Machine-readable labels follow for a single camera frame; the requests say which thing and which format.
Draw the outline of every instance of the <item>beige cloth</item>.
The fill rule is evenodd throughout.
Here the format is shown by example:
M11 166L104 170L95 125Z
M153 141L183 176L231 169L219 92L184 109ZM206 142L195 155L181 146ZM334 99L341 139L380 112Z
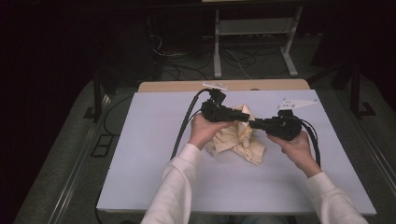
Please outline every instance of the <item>beige cloth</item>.
M233 109L242 110L242 112L250 115L249 120L254 120L247 105L238 105ZM205 148L214 157L221 151L230 149L258 165L262 162L265 146L251 137L252 133L253 130L248 122L235 121L232 126L218 131L215 137L205 145Z

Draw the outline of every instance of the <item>dark background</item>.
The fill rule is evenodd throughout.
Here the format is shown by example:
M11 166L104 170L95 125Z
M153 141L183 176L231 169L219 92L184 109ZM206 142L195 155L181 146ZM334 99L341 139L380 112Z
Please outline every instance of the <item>dark background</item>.
M177 16L173 10L84 10L104 2L0 3L1 223L14 220L71 106L95 74L110 93L158 77L161 59L151 50L147 17L167 43L198 46L197 52L201 36L213 31L209 9ZM326 68L351 59L395 109L396 7L391 1L329 2L305 7L297 30L324 34L313 64ZM232 8L226 16L234 16Z

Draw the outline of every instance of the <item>black cable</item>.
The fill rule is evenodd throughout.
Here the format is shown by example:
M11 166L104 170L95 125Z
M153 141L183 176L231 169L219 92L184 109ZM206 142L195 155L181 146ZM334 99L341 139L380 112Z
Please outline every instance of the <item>black cable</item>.
M187 49L187 52L184 54L182 53L182 54L177 55L177 53L176 53L174 55L166 55L167 56L166 61L168 61L170 63L192 62L192 61L201 59L203 54L207 54L211 51L212 51L212 49L206 49L206 50L198 53L193 50Z
M277 45L273 45L273 49L274 50L272 50L272 51L268 50L269 52L267 52L267 53L264 53L264 52L263 53L256 53L255 56L266 56L266 57L268 57L269 55L278 54L280 49L283 49L283 47L280 48Z
M191 101L191 104L190 104L189 109L187 110L186 116L184 117L183 122L181 123L180 131L178 132L178 136L177 136L177 140L175 142L174 150L172 152L171 160L177 154L178 145L180 144L180 140L181 140L181 137L183 136L184 130L186 130L187 124L190 121L190 114L191 114L191 111L194 109L196 102L198 101L198 96L204 91L210 91L210 89L202 89L202 90L198 91L197 94L194 96L194 98Z
M210 65L210 63L212 62L212 59L213 59L213 52L210 54L209 60L207 61L207 63L205 63L203 66L197 67L195 69L199 70L199 69L204 69L204 68L208 67Z
M239 58L235 58L236 56L232 55L230 53L230 51L228 51L227 49L221 49L220 50L220 56L221 58L224 60L224 62L226 62L228 65L230 65L231 67L235 67L235 68L248 68L249 66L253 65L253 63L244 63L241 62L241 60ZM232 62L238 62L241 63L241 66L238 65L234 65L232 64L230 61Z
M165 63L163 66L170 66L170 67L175 68L175 69L177 70L177 77L175 77L175 76L174 76L172 73L170 73L169 71L165 71L165 72L171 74L171 76L175 78L175 81L180 81L181 71L180 71L180 69L179 69L177 66L174 66L174 65L172 65L172 64L166 64L166 63Z
M97 209L97 206L98 206L98 203L99 203L99 198L100 198L100 195L102 193L102 189L103 188L100 188L100 190L99 190L98 196L96 197L95 207L94 207L94 209L95 209L95 217L96 217L96 220L98 221L99 224L103 224L102 220L99 218L98 209Z
M201 72L201 71L198 70L198 69L191 68L191 67L184 66L184 65L175 64L175 63L170 63L170 62L168 62L166 65L173 65L173 66L177 66L177 67L179 67L179 68L184 68L184 69L188 69L188 70L195 71L195 72L201 74L201 76L203 76L203 77L205 78L205 80L208 80L208 78L207 78L208 74L205 74L205 73Z
M239 61L247 61L247 64L254 64L256 63L256 55L261 49L256 49L253 53L246 51L245 49L238 50L240 53L246 54L247 57L245 58L238 58Z
M180 73L178 74L178 76L176 77L172 72L173 71L167 71L167 70L163 70L163 72L169 74L170 76L175 78L175 81L179 81L178 77L180 77Z
M120 133L112 133L111 131L108 130L108 128L107 128L107 126L106 126L106 120L107 120L108 114L110 114L110 112L111 112L115 107L117 107L117 106L120 105L122 102L125 102L126 100L128 100L128 99L131 98L131 97L133 97L133 95L130 95L130 96L128 96L128 97L125 97L124 99L122 99L121 101L119 101L119 102L117 102L115 105L113 105L113 106L107 111L107 113L106 113L106 115L105 115L105 119L104 119L104 121L103 121L103 128L105 129L105 131L106 131L108 134L113 135L113 136L120 136Z
M309 137L311 138L312 145L314 146L314 151L315 151L315 161L317 162L318 166L320 167L320 152L319 152L319 148L318 148L317 132L315 131L314 127L310 123L308 123L307 121L305 121L303 119L300 119L300 121L302 121L303 127L306 129L306 131L309 134Z
M200 112L200 111L201 111L201 109L195 111L195 113L193 113L193 114L190 116L188 123L190 123L190 121L192 120L192 118L193 118L196 114L198 114L198 112Z
M240 57L236 57L236 55L234 53L232 53L230 49L220 49L219 51L220 51L220 53L222 53L224 51L226 52L225 55L222 55L223 58L228 58L229 60L234 61L234 62L239 61L245 67L248 67L253 64L248 61L248 59L250 57L252 57L251 55L249 55L248 57L240 58Z
M273 51L270 51L270 52L267 52L267 53L263 53L263 54L258 54L258 56L264 56L264 58L262 59L262 64L261 64L261 66L260 66L260 70L259 70L259 75L261 75L262 74L262 68L264 67L264 62L266 62L266 61L268 61L268 57L270 56L270 55L274 55L274 54L277 54L277 53L279 53L280 52L280 48L278 47L278 46L276 46L276 50L273 50ZM263 78L263 77L267 77L267 76L270 76L271 74L266 74L266 75L263 75L263 76L261 76L261 78Z

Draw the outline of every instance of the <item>wire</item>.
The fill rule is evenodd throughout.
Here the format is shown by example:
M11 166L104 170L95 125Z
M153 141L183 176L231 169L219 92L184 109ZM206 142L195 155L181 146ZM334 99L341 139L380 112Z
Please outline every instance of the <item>wire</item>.
M204 68L208 67L210 65L210 63L212 62L212 59L213 59L213 52L210 54L209 60L207 60L207 62L203 66L197 67L195 69L199 70L199 69L204 69Z
M202 89L202 90L198 91L197 94L194 96L194 98L191 101L191 104L190 104L189 109L187 110L186 116L184 117L183 122L181 123L180 131L178 132L178 136L177 136L177 140L175 142L174 150L172 152L171 160L177 154L177 149L178 149L178 145L180 144L181 137L183 136L184 130L186 130L187 124L189 123L189 121L191 119L190 118L191 111L194 108L199 95L204 91L210 91L210 89Z
M253 65L254 63L256 63L256 57L254 56L254 54L248 53L248 52L244 52L244 51L240 51L241 53L247 54L248 56L245 58L236 58L234 54L232 54L229 50L227 49L221 49L220 52L222 51L226 51L227 54L230 54L231 56L229 57L227 54L222 54L222 59L229 64L232 67L236 67L239 68L241 67L241 65L243 65L242 67L247 68L251 65ZM229 60L235 61L235 62L239 62L238 65L233 65L232 63L229 62Z
M239 62L239 59L238 59L232 52L230 52L229 50L227 50L227 49L224 49L224 50L227 51L227 52L229 52L229 53L231 53L231 54L235 57L235 59L238 61L239 67L241 68L242 72L245 74L246 77L248 77L249 79L251 79L251 77L250 77L250 76L245 72L245 70L242 68L242 65L241 65L241 63Z
M200 111L201 111L201 109L195 111L195 113L193 113L193 114L190 116L189 122L190 122L190 121L192 120L192 118L193 118L196 114L198 114L198 112L200 112Z
M198 69L191 68L191 67L184 66L184 65L175 64L175 63L169 63L169 62L168 62L168 63L166 63L166 65L173 65L173 66L177 66L177 67L179 67L179 68L184 68L184 69L188 69L188 70L195 71L195 72L197 72L197 73L201 74L201 76L203 76L203 77L205 78L205 80L208 80L208 79L207 79L207 74L205 74L205 73L201 72L201 71L200 71L200 70L198 70Z
M189 53L174 53L174 54L166 54L166 57L179 57L179 56L187 56Z
M175 78L175 81L180 81L180 75L181 75L181 71L180 71L180 69L177 67L177 66L175 66L175 65L173 65L173 64L164 64L163 66L170 66L170 67L173 67L173 68L175 68L176 69L176 71L177 71L177 77L175 77L171 72L169 72L169 71L165 71L166 73L169 73L172 77L174 77Z
M174 78L175 78L175 81L179 81L178 78L180 77L180 71L178 72L178 75L177 75L177 76L176 76L175 74L172 73L173 71L163 70L164 73L167 73L167 74L171 75L172 77L174 77Z
M262 59L262 64L261 64L261 66L260 66L259 75L262 74L262 70L263 70L263 67L264 67L264 63L265 63L266 61L268 61L269 56L270 56L270 55L274 55L274 54L278 54L278 53L280 52L280 48L279 48L277 45L274 45L274 46L275 46L275 48L276 48L275 50L270 51L270 52L267 52L267 53L264 53L264 54L258 54L258 55L260 55L260 56L264 56L264 58ZM262 75L261 78L267 77L267 76L270 76L270 75L271 75L271 74Z
M256 51L253 52L253 53L250 53L250 52L248 52L246 50L238 50L238 51L240 51L241 53L247 55L247 57L245 57L245 58L239 58L239 62L247 61L246 62L247 65L252 65L252 64L256 63L256 57L255 56L258 54L260 49L256 49Z
M117 102L115 105L113 105L113 106L107 111L107 113L106 113L106 115L105 115L105 119L104 119L104 121L103 121L103 128L105 129L105 131L106 131L108 134L113 135L113 136L120 136L119 133L112 133L111 131L108 130L108 128L107 128L107 126L106 126L106 120L107 120L108 115L110 114L110 112L111 112L114 108L116 108L118 105L120 105L122 102L125 102L125 101L128 100L129 98L132 98L133 96L134 96L134 95L132 94L132 95L130 95L130 96L128 96L128 97L125 97L124 99L122 99L121 101L119 101L119 102Z
M160 40L160 44L159 44L158 48L152 49L152 50L154 52L156 52L157 54L159 54L160 56L165 56L166 55L165 51L163 51L163 50L162 50L162 52L158 51L161 48L161 46L163 45L163 40L157 35L150 35L150 37L157 37Z
M99 198L100 198L100 195L102 193L102 189L103 189L103 187L101 187L99 189L99 193L98 193L98 196L96 197L96 203L95 203L95 207L94 207L94 209L95 209L95 217L96 217L96 220L98 221L99 224L103 224L102 220L99 218L98 209L97 209L97 206L98 206L98 203L99 203Z
M315 151L315 160L320 167L320 152L318 148L318 135L317 132L315 131L314 127L307 122L306 120L300 119L302 121L302 125L305 127L306 131L309 134L309 137L311 138L312 141L312 146L314 146L314 151Z

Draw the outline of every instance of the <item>hand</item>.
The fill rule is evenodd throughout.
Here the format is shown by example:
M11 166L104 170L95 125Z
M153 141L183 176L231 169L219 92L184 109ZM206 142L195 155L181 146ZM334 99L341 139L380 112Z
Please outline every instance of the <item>hand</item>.
M194 116L191 122L191 136L189 143L200 150L223 128L231 126L232 122L210 122L202 114Z
M308 134L306 132L301 131L300 134L291 141L286 141L270 134L268 134L267 137L280 145L282 147L282 152L285 153L308 178L322 172L312 157Z

